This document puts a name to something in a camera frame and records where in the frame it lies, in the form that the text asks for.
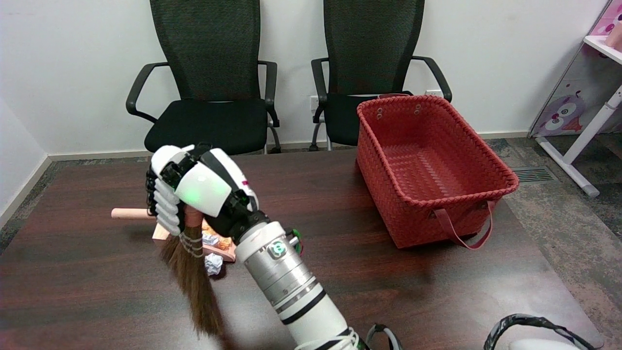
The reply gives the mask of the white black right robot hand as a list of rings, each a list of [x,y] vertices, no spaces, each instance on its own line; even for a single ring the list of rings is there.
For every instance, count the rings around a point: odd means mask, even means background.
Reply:
[[[146,174],[146,189],[147,213],[173,236],[188,227],[186,208],[200,212],[216,233],[236,244],[253,225],[267,221],[236,162],[208,143],[158,148]]]

